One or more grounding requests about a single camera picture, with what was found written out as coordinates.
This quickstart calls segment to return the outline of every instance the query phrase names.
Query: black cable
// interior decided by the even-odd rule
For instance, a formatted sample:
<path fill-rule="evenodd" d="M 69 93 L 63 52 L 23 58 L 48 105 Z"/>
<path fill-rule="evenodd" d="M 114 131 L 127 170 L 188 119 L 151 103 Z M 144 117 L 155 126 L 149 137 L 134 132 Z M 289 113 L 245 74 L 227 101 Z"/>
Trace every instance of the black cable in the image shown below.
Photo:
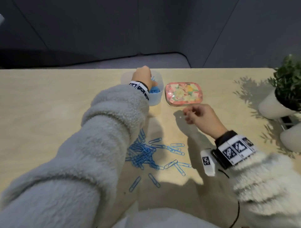
<path fill-rule="evenodd" d="M 218 171 L 220 171 L 221 173 L 223 173 L 223 174 L 225 174 L 226 175 L 226 177 L 228 177 L 228 178 L 230 178 L 223 170 L 221 170 L 221 169 L 218 169 Z M 239 214 L 240 214 L 240 204 L 239 204 L 239 201 L 238 201 L 238 210 L 237 210 L 237 216 L 236 216 L 236 219 L 234 220 L 234 222 L 232 223 L 232 225 L 231 226 L 229 226 L 229 228 L 232 228 L 234 225 L 235 225 L 235 223 L 237 222 L 237 220 L 238 220 L 238 218 L 239 218 Z"/>

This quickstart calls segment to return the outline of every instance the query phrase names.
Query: floral pattern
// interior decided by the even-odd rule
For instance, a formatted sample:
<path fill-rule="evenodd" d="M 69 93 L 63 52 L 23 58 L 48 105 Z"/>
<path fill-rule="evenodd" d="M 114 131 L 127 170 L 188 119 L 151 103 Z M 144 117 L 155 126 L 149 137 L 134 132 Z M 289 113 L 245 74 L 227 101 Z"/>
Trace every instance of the floral pattern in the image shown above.
<path fill-rule="evenodd" d="M 165 92 L 167 102 L 173 106 L 200 103 L 203 100 L 200 86 L 193 82 L 171 82 L 166 85 Z"/>

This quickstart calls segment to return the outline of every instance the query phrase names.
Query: light wood tabletop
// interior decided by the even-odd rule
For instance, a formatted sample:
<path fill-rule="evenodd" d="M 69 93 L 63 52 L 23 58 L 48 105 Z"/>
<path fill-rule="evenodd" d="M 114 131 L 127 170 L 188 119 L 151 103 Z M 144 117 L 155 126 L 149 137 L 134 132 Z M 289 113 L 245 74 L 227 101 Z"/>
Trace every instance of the light wood tabletop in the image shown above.
<path fill-rule="evenodd" d="M 287 151 L 279 142 L 281 127 L 262 118 L 259 102 L 272 90 L 267 78 L 273 70 L 253 69 L 154 69 L 164 84 L 195 82 L 203 91 L 203 103 L 210 104 L 228 129 L 246 135 L 266 153 L 284 153 L 294 163 L 300 156 Z M 0 192 L 19 175 L 52 159 L 58 147 L 80 129 L 83 113 L 101 90 L 120 84 L 122 74 L 130 69 L 51 69 L 0 70 Z M 182 107 L 171 107 L 162 96 L 161 103 L 150 107 L 144 131 L 146 142 L 162 137 L 160 144 L 183 143 L 184 156 L 165 149 L 154 153 L 154 160 L 164 166 L 177 159 L 190 163 L 182 176 L 176 168 L 144 170 L 126 162 L 119 180 L 114 213 L 108 213 L 104 227 L 110 227 L 135 201 L 139 209 L 170 207 L 229 227 L 237 215 L 237 201 L 231 196 L 227 177 L 217 173 L 206 177 L 200 150 L 212 147 L 213 139 L 195 126 L 186 125 Z M 295 165 L 301 172 L 301 166 Z M 149 179 L 160 182 L 157 188 Z M 141 176 L 132 193 L 129 187 Z M 237 227 L 245 225 L 241 216 Z"/>

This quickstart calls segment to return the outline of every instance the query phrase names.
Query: hand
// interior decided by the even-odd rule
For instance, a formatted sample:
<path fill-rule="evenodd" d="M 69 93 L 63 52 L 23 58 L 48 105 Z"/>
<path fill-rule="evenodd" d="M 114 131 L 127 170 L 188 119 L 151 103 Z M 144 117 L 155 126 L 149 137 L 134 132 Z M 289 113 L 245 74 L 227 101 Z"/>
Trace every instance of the hand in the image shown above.
<path fill-rule="evenodd" d="M 143 82 L 146 84 L 148 90 L 158 85 L 157 82 L 151 80 L 151 70 L 148 66 L 137 68 L 137 70 L 133 73 L 132 81 Z"/>
<path fill-rule="evenodd" d="M 186 122 L 195 124 L 203 133 L 217 139 L 228 130 L 208 104 L 195 104 L 183 109 Z"/>

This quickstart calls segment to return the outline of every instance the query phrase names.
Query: gray floor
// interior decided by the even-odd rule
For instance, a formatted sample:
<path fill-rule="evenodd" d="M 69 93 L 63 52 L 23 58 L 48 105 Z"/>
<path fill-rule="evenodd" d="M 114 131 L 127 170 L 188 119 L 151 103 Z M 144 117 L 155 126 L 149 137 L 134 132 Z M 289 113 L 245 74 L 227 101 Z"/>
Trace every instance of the gray floor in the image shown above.
<path fill-rule="evenodd" d="M 190 68 L 184 55 L 180 53 L 168 53 L 103 60 L 72 66 L 55 67 L 55 69 L 135 69 L 145 65 L 149 68 Z"/>

